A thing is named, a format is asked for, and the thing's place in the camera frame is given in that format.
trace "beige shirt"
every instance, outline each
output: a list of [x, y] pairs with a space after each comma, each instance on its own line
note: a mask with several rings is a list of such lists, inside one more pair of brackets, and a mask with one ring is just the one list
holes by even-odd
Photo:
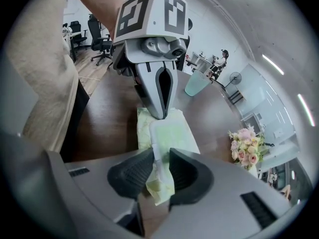
[[66, 0], [31, 0], [16, 20], [5, 52], [18, 73], [39, 95], [23, 134], [59, 152], [70, 122], [78, 74], [63, 49]]

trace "electric fan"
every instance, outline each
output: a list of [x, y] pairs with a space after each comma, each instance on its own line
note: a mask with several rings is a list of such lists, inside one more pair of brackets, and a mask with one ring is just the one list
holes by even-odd
[[237, 73], [237, 72], [234, 72], [232, 73], [230, 76], [229, 76], [229, 83], [226, 85], [226, 87], [229, 85], [229, 84], [234, 84], [234, 85], [237, 85], [241, 82], [241, 74], [240, 73]]

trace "green cup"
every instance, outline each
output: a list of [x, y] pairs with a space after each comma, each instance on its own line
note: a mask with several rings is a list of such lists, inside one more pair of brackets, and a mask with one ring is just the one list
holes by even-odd
[[185, 87], [185, 92], [193, 97], [202, 91], [207, 85], [211, 83], [210, 79], [202, 72], [195, 70], [188, 80]]

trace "ceiling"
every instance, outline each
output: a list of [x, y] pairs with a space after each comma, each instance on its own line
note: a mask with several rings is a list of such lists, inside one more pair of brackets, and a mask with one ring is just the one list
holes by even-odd
[[[318, 175], [318, 127], [309, 124], [301, 93], [319, 124], [318, 39], [291, 0], [208, 0], [233, 28], [247, 57], [282, 99], [296, 128], [300, 162], [315, 183]], [[281, 75], [262, 54], [284, 72]]]

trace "flower bouquet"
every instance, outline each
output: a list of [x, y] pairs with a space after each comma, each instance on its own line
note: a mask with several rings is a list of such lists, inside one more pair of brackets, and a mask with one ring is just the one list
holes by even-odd
[[230, 150], [235, 163], [249, 170], [259, 161], [263, 161], [261, 146], [264, 145], [264, 136], [256, 136], [253, 126], [248, 125], [248, 128], [243, 128], [237, 133], [229, 132], [228, 134], [233, 139]]

